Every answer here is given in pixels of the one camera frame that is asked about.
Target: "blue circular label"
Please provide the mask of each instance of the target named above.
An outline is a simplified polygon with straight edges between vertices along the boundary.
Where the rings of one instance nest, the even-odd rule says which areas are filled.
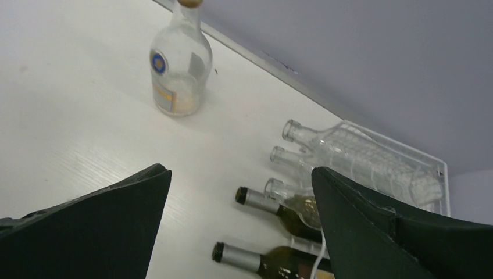
[[[162,74],[165,72],[166,70],[166,62],[165,62],[165,59],[164,57],[159,54],[159,53],[155,53],[153,56],[152,56],[152,67],[154,68],[154,71]]]

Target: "glass bottle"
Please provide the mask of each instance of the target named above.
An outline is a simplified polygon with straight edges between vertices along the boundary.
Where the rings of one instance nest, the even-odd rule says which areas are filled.
[[[292,170],[292,173],[300,180],[302,188],[307,189],[312,188],[313,169],[323,165],[312,155],[287,151],[279,146],[272,149],[270,160],[274,163],[288,166]]]
[[[362,133],[341,128],[316,131],[289,120],[283,139],[310,150],[320,165],[410,205],[426,205],[443,196],[434,169]]]
[[[262,255],[223,242],[217,242],[212,260],[255,273],[262,279],[310,279],[317,256],[281,246]],[[322,259],[317,279],[334,279],[330,260]]]
[[[281,205],[280,202],[265,197],[261,192],[248,189],[247,187],[239,187],[236,192],[235,200],[241,205],[257,208],[276,215],[281,220],[284,228],[296,237],[301,237],[317,243],[322,242],[321,231],[308,226],[303,220],[303,216],[298,212]]]
[[[201,31],[202,0],[176,0],[170,24],[151,44],[153,97],[169,116],[194,113],[203,101],[212,50]]]
[[[303,216],[305,223],[313,228],[322,229],[319,210],[312,189],[284,184],[282,181],[270,178],[265,184],[264,196],[280,201],[284,206]]]

